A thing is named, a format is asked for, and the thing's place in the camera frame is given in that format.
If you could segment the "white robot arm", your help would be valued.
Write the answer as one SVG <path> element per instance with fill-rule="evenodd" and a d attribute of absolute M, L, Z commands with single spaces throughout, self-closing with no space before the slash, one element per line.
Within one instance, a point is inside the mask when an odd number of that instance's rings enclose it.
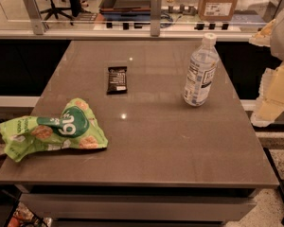
<path fill-rule="evenodd" d="M 265 69 L 258 89 L 256 106 L 251 115 L 254 126 L 267 127 L 284 112 L 284 9 L 261 31 L 253 35 L 249 43 L 269 47 L 271 55 L 281 60 L 276 69 Z"/>

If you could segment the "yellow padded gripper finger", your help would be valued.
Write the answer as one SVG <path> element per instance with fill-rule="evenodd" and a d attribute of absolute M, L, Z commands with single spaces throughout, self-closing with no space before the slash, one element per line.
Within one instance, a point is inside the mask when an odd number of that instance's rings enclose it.
<path fill-rule="evenodd" d="M 260 31 L 258 31 L 255 35 L 253 35 L 249 39 L 249 43 L 256 46 L 269 47 L 274 23 L 275 19 L 273 19 L 265 27 L 263 27 Z"/>
<path fill-rule="evenodd" d="M 258 92 L 251 123 L 267 127 L 284 112 L 284 61 L 276 69 L 265 69 Z"/>

